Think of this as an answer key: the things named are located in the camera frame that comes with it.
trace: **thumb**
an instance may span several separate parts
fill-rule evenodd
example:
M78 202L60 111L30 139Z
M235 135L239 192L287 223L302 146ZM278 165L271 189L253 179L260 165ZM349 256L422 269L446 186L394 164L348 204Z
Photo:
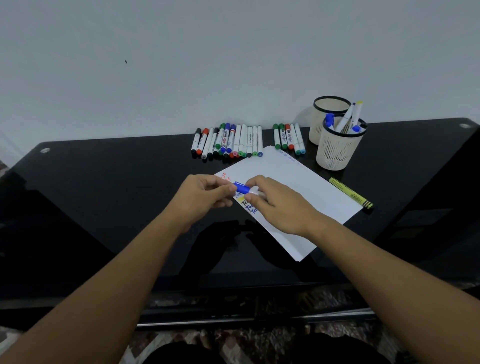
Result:
M212 203L222 198L232 197L235 192L236 187L233 184L224 184L213 190L208 191L209 195L212 197Z
M252 204L255 208L257 208L258 211L260 211L265 218L273 209L273 206L269 205L269 203L266 202L263 198L255 194L246 194L245 200L247 200L248 203Z

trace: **black pants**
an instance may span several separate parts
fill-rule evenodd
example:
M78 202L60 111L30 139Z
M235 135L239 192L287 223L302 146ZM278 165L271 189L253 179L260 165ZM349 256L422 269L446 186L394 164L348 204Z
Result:
M170 364L201 362L225 364L220 355L202 345L188 345L184 341L173 342L159 347L144 361L144 364ZM390 362L365 342L344 335L332 338L326 334L311 334L300 338L294 344L293 364L305 363L369 363L390 364Z

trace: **mesh pen cup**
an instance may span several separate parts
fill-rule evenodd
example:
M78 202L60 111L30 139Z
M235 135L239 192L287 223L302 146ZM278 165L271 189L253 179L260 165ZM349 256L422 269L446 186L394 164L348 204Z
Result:
M343 115L336 115L335 123L338 122L337 119L341 119L341 116ZM362 119L359 119L360 123L365 124ZM326 170L342 170L347 166L366 132L365 125L365 130L358 134L337 133L328 129L324 120L317 150L317 163Z
M312 124L308 139L318 145L320 141L320 133L322 131L322 123L325 120L325 114L332 113L335 115L345 114L350 107L351 102L346 98L338 96L321 96L313 101Z

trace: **white sheet of paper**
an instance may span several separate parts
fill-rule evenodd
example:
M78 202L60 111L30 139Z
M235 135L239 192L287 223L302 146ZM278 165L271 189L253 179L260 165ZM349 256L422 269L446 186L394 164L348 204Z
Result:
M263 157L245 158L216 173L216 176L240 183L258 174L273 178L299 192L314 208L341 224L362 209L360 204L284 151L266 146L263 152ZM275 228L260 211L245 201L242 194L237 193L234 198L296 261L301 261L315 248L307 239Z

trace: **yellow crayon marker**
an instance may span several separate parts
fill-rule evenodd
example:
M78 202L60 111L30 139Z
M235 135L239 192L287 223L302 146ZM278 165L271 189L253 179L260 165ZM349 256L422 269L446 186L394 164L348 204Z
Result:
M367 200L365 197L360 196L358 193L355 191L349 189L347 186L345 186L342 182L336 180L335 178L330 178L328 180L333 186L338 188L340 191L342 191L344 194L350 196L353 198L355 201L357 201L360 205L362 205L366 209L371 209L373 207L373 203L371 203L369 200Z

